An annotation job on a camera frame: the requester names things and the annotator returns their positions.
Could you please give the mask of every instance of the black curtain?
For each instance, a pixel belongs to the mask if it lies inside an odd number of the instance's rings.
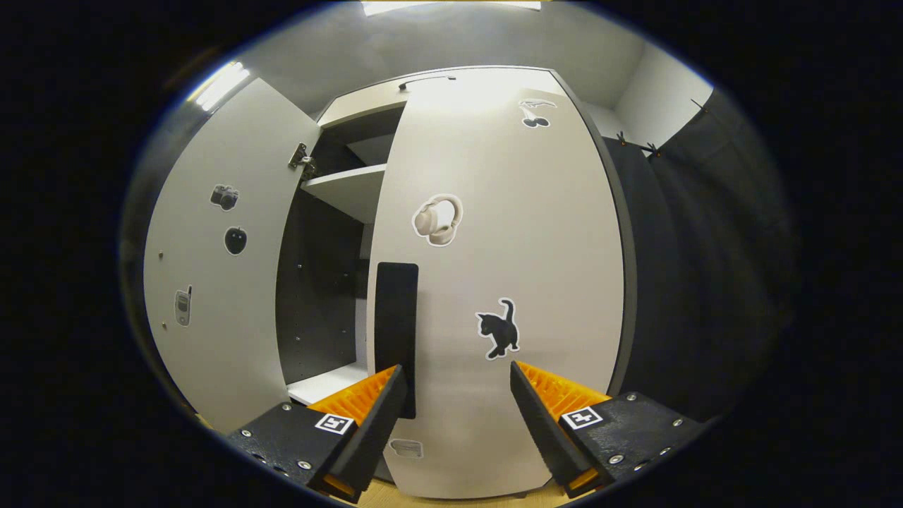
[[[621,392],[709,419],[764,371],[792,318],[800,246],[776,165],[718,90],[657,154],[605,142],[637,255]]]

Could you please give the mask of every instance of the ceiling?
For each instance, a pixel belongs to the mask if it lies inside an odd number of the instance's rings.
[[[367,17],[360,2],[326,3],[249,46],[242,62],[309,115],[373,82],[463,65],[558,71],[577,96],[614,108],[644,40],[570,2],[532,11],[481,2],[418,5]]]

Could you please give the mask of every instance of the cabinet handle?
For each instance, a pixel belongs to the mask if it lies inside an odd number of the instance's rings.
[[[415,81],[422,81],[422,80],[435,80],[436,78],[448,78],[451,81],[458,79],[458,78],[455,78],[454,76],[430,76],[429,78],[417,78],[416,80],[408,80],[408,81],[405,81],[404,83],[401,83],[400,85],[398,85],[398,89],[400,89],[400,90],[407,89],[408,83],[413,83]]]

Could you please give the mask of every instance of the sticker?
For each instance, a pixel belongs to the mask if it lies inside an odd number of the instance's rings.
[[[223,239],[226,244],[228,253],[237,256],[245,249],[247,245],[247,233],[238,226],[233,226],[226,230],[226,237]]]
[[[577,409],[576,411],[571,411],[570,413],[564,413],[562,416],[564,417],[564,421],[566,421],[574,430],[588,427],[602,421],[602,417],[589,406],[583,409]]]
[[[440,213],[437,206],[441,202],[448,202],[454,208],[454,216],[451,223],[447,226],[440,226]],[[453,194],[436,194],[424,204],[420,205],[414,216],[411,217],[411,226],[414,233],[422,238],[426,238],[426,242],[433,247],[446,247],[452,243],[455,235],[458,234],[458,226],[461,219],[464,218],[464,205],[461,199]]]
[[[345,431],[351,427],[351,422],[354,419],[341,417],[339,415],[331,415],[326,414],[320,421],[315,425],[316,428],[320,430],[325,430],[327,432],[332,432],[333,434],[344,435]]]
[[[182,326],[191,323],[191,285],[188,285],[188,291],[177,289],[175,292],[175,322]]]
[[[549,122],[548,118],[539,117],[529,109],[538,108],[540,106],[558,108],[558,106],[556,106],[554,102],[545,99],[524,99],[518,102],[517,105],[524,113],[524,118],[521,121],[524,122],[525,126],[530,128],[549,127],[551,123]]]
[[[397,456],[405,458],[424,458],[424,444],[419,441],[411,441],[410,439],[392,439],[389,441],[389,447],[392,448]]]
[[[224,212],[228,212],[235,208],[238,202],[238,189],[232,185],[218,183],[213,187],[213,194],[210,196],[210,203],[217,205]]]
[[[502,316],[492,313],[478,312],[477,334],[480,337],[492,339],[494,347],[486,353],[486,359],[490,362],[496,358],[505,358],[507,351],[520,351],[518,342],[520,336],[517,325],[514,323],[514,301],[511,298],[500,298],[498,302],[507,307],[507,313]]]

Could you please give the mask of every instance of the white shelf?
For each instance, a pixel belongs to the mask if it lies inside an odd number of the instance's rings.
[[[351,169],[312,178],[302,183],[301,188],[354,219],[372,224],[377,218],[385,171],[384,164]]]
[[[288,385],[288,394],[302,404],[311,405],[344,390],[352,384],[367,378],[367,367],[361,363],[350,363],[334,371],[324,372],[303,381]]]

